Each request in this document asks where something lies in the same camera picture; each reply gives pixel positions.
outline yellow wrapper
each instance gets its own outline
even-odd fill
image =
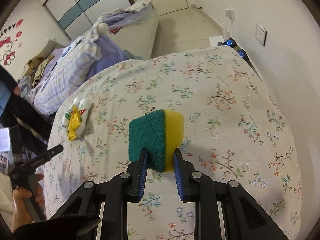
[[[76,129],[82,123],[82,118],[80,116],[79,110],[73,106],[73,114],[70,119],[70,124],[68,126],[67,135],[70,141],[76,138]]]

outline hand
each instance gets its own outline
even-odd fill
[[[43,174],[38,174],[38,181],[44,178]],[[32,218],[26,208],[23,198],[31,198],[31,191],[26,190],[23,187],[19,187],[12,192],[13,195],[13,217],[11,231],[14,232],[18,227],[32,223]],[[40,184],[37,187],[36,202],[40,207],[44,206],[43,189]]]
[[[20,96],[21,95],[21,88],[19,86],[16,86],[14,88],[14,91],[13,93],[16,95],[16,96]]]

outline tile floor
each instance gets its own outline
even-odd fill
[[[209,37],[221,35],[195,8],[168,13],[159,20],[152,58],[209,47]]]

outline yellow sponge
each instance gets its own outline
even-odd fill
[[[172,110],[156,110],[129,124],[129,159],[138,160],[141,149],[150,152],[149,168],[173,171],[173,154],[184,136],[183,116]]]

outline floral fabric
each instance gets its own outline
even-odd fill
[[[91,98],[83,137],[69,142],[62,117],[75,97]],[[50,218],[84,181],[126,170],[128,124],[154,109],[184,116],[183,158],[213,180],[237,180],[289,239],[300,230],[301,178],[291,128],[268,89],[229,47],[195,49],[148,61],[128,60],[98,73],[60,107],[45,165]],[[194,237],[194,203],[182,203],[173,172],[148,171],[139,204],[128,204],[129,239]]]

